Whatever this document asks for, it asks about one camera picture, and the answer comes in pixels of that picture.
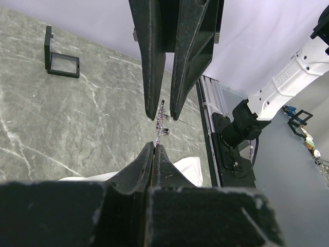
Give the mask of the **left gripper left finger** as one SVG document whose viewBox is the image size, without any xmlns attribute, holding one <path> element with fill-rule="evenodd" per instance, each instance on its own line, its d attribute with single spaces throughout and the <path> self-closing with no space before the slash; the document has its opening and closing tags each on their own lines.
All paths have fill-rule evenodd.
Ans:
<svg viewBox="0 0 329 247">
<path fill-rule="evenodd" d="M 143 246 L 154 153 L 107 181 L 1 184 L 1 246 Z"/>
</svg>

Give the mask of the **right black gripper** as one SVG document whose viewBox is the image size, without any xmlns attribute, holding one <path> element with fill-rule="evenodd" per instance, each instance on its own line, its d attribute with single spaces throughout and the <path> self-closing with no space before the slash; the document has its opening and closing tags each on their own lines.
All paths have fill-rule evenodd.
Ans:
<svg viewBox="0 0 329 247">
<path fill-rule="evenodd" d="M 223 1 L 129 1 L 142 63 L 144 106 L 155 119 L 166 53 L 174 53 L 170 113 L 178 120 L 187 95 L 212 59 L 219 41 Z"/>
</svg>

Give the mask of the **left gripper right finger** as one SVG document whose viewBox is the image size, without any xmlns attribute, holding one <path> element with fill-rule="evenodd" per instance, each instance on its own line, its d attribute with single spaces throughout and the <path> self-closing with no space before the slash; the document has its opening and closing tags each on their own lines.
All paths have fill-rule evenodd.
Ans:
<svg viewBox="0 0 329 247">
<path fill-rule="evenodd" d="M 152 246 L 285 246 L 269 200 L 251 188 L 182 186 L 165 148 L 155 149 Z"/>
</svg>

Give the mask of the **white camisole garment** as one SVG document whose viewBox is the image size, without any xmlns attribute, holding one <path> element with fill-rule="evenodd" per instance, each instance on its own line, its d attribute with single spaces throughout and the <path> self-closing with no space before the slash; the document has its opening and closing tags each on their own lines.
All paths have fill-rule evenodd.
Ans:
<svg viewBox="0 0 329 247">
<path fill-rule="evenodd" d="M 203 175 L 199 157 L 185 157 L 173 164 L 193 185 L 201 187 Z M 99 174 L 91 177 L 66 177 L 59 181 L 106 181 L 115 176 L 118 171 Z"/>
</svg>

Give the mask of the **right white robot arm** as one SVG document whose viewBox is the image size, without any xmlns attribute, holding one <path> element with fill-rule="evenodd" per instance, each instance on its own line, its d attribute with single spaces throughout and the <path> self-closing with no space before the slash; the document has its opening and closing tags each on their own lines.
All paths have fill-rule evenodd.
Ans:
<svg viewBox="0 0 329 247">
<path fill-rule="evenodd" d="M 158 137 L 165 119 L 178 120 L 187 95 L 209 66 L 218 43 L 223 1 L 130 1 L 142 63 L 145 113 Z M 221 136 L 228 147 L 259 137 L 279 109 L 328 72 L 328 10 L 287 65 L 233 110 Z"/>
</svg>

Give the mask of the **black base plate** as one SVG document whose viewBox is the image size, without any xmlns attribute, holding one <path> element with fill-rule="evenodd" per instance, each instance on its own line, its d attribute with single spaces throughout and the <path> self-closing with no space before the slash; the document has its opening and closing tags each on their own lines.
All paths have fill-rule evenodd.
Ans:
<svg viewBox="0 0 329 247">
<path fill-rule="evenodd" d="M 206 76 L 200 77 L 196 90 L 211 186 L 255 188 L 251 161 L 240 155 L 240 150 L 248 147 L 248 142 L 244 141 L 232 148 L 222 140 L 222 130 L 233 120 L 232 108 L 228 108 L 225 101 L 226 90 L 218 81 Z"/>
</svg>

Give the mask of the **black square frame stand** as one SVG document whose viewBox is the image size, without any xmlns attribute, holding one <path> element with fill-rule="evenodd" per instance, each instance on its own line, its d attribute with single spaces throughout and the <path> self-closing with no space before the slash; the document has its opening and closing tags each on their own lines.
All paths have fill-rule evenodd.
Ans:
<svg viewBox="0 0 329 247">
<path fill-rule="evenodd" d="M 52 49 L 52 39 L 52 27 L 46 26 L 44 39 L 44 63 L 47 73 L 63 77 L 79 78 L 79 57 L 55 52 Z"/>
</svg>

